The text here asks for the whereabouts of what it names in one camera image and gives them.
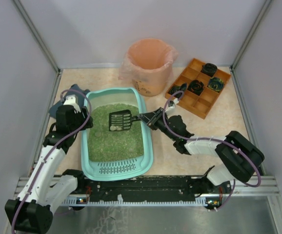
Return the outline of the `black slotted litter scoop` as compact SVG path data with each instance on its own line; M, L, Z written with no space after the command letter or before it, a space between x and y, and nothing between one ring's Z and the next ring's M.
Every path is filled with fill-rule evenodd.
M120 132L129 131L132 127L132 123L140 121L138 116L133 116L130 110L122 110L109 113L109 131Z

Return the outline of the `teal plastic litter box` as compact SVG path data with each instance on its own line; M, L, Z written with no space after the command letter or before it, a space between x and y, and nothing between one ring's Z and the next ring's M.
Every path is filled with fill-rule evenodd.
M92 112L100 106L123 103L138 107L139 113L147 111L144 98L132 87L109 88L89 92L84 106L92 107ZM118 161L93 162L89 160L88 137L91 129L81 133L81 168L84 174L96 181L114 181L140 176L146 173L153 164L153 146L151 131L142 122L142 139L144 155Z

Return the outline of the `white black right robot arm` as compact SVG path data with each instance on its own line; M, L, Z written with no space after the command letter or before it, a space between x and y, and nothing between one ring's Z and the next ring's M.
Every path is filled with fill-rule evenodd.
M257 188L262 178L258 168L264 161L263 153L242 134L231 131L222 137L202 137L187 131L180 115L168 117L163 108L138 114L133 121L141 121L151 130L159 130L174 142L176 150L185 155L217 156L222 163L211 167L204 180L213 186L238 180L246 186Z

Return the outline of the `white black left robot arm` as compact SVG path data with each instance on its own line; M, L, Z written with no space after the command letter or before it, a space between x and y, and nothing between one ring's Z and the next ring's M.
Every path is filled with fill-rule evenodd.
M92 128L92 107L77 111L72 104L57 109L56 122L49 129L42 144L39 160L23 190L15 199L7 200L5 212L11 232L45 234L51 227L53 216L66 199L82 184L83 173L62 175L53 187L50 183L55 171L75 142L78 132Z

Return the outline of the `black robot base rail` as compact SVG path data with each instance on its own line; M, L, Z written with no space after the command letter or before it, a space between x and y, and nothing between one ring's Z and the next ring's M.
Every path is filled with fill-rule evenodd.
M119 181L86 179L84 186L69 195L64 206L80 210L90 207L205 207L223 204L232 184L213 185L202 176L139 176Z

